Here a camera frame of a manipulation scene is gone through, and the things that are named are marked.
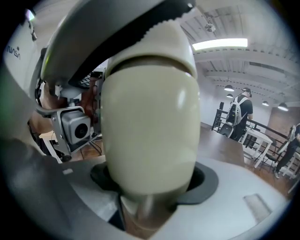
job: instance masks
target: black pants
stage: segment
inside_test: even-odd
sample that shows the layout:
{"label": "black pants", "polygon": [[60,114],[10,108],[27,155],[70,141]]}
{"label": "black pants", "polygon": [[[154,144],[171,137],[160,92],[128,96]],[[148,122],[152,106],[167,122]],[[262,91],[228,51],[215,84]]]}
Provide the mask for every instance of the black pants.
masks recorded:
{"label": "black pants", "polygon": [[243,133],[244,127],[238,124],[234,126],[233,133],[231,134],[230,138],[238,142],[239,139],[242,137]]}
{"label": "black pants", "polygon": [[277,164],[276,172],[279,172],[279,170],[290,161],[290,159],[293,157],[296,149],[297,149],[297,145],[294,145],[292,143],[290,143],[287,146],[285,155],[282,157],[282,159]]}

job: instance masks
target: camera lens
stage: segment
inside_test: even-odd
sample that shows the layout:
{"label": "camera lens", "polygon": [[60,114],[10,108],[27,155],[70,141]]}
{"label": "camera lens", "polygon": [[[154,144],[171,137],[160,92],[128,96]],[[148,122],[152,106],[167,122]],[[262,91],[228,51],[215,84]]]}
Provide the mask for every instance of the camera lens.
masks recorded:
{"label": "camera lens", "polygon": [[77,138],[83,138],[88,132],[88,126],[86,124],[79,124],[75,129],[75,136]]}

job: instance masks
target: logo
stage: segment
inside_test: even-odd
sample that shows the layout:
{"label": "logo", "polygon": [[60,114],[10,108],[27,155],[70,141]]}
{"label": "logo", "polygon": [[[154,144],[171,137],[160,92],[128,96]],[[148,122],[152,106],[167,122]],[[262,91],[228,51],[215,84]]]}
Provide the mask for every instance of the logo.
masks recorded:
{"label": "logo", "polygon": [[8,52],[8,53],[11,53],[11,54],[13,54],[14,56],[16,56],[18,59],[20,59],[21,60],[21,56],[20,56],[20,54],[19,54],[19,47],[17,47],[17,49],[14,49],[14,48],[12,48],[11,46],[7,46],[7,49],[6,49],[6,51]]}

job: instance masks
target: black cap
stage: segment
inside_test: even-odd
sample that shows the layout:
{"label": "black cap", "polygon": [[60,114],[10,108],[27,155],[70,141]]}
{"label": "black cap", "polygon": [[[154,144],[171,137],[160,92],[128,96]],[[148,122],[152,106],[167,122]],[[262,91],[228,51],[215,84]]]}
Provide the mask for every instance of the black cap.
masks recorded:
{"label": "black cap", "polygon": [[250,88],[243,88],[242,92],[248,92],[248,93],[250,93],[250,97],[252,97]]}

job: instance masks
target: chair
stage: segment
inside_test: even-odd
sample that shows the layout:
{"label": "chair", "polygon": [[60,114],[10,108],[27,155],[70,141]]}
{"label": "chair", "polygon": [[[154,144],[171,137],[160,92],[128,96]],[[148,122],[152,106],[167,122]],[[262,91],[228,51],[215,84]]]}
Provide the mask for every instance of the chair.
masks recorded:
{"label": "chair", "polygon": [[[272,169],[272,166],[273,166],[273,162],[276,163],[278,158],[275,157],[275,152],[276,152],[276,149],[277,149],[277,141],[275,138],[273,137],[269,137],[271,140],[272,140],[272,143],[271,143],[271,146],[274,146],[275,149],[272,153],[270,152],[267,152],[266,155],[263,157],[263,160],[262,160],[262,163],[261,163],[261,167],[259,170],[261,170],[262,166],[265,165],[265,166],[269,166],[268,164],[266,164],[266,162],[269,160],[272,161],[271,163],[271,166],[270,166],[270,169],[269,169],[269,172],[271,171]],[[254,162],[262,155],[263,152],[261,152],[261,154],[254,160]]]}

